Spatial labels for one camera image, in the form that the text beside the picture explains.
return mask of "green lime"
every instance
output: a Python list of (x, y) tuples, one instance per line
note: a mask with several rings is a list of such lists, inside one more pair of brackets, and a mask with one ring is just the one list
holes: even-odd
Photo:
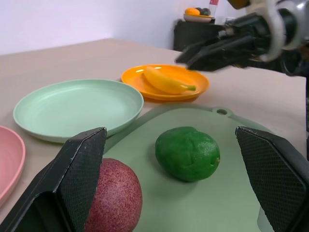
[(220, 162), (217, 143), (193, 127), (178, 127), (161, 134), (155, 143), (155, 156), (168, 173), (190, 182), (210, 177)]

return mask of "pink plate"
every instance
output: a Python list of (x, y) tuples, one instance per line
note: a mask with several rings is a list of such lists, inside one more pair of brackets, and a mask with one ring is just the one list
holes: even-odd
[(25, 144), (9, 128), (0, 126), (0, 206), (8, 198), (23, 171)]

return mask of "orange plate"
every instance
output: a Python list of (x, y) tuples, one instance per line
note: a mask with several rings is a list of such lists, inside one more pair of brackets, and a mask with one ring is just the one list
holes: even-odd
[[(146, 67), (154, 67), (170, 78), (177, 79), (188, 85), (194, 85), (197, 89), (186, 91), (182, 94), (172, 95), (162, 92), (154, 88), (143, 76), (143, 71)], [(144, 97), (163, 101), (180, 101), (190, 98), (195, 98), (202, 94), (209, 87), (209, 80), (202, 74), (194, 71), (189, 71), (181, 66), (149, 64), (131, 68), (122, 75), (122, 82), (136, 88)]]

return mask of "light green plate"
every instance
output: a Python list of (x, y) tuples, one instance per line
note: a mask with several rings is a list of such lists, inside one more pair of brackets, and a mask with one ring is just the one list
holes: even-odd
[(61, 82), (24, 97), (14, 120), (35, 137), (65, 142), (74, 135), (106, 127), (113, 135), (137, 118), (142, 95), (121, 82), (93, 79)]
[[(107, 141), (103, 157), (127, 164), (140, 180), (143, 207), (135, 232), (260, 232), (260, 204), (235, 136), (239, 125), (269, 131), (228, 109), (172, 104), (153, 109)], [(155, 158), (158, 136), (182, 126), (209, 134), (219, 145), (221, 162), (208, 179), (181, 182)]]

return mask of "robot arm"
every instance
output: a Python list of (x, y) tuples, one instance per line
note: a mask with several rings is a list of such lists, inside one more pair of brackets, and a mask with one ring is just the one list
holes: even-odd
[(223, 25), (218, 37), (188, 47), (176, 62), (191, 70), (213, 72), (248, 59), (272, 61), (282, 50), (309, 43), (308, 0), (229, 3), (235, 9), (246, 7), (248, 14)]

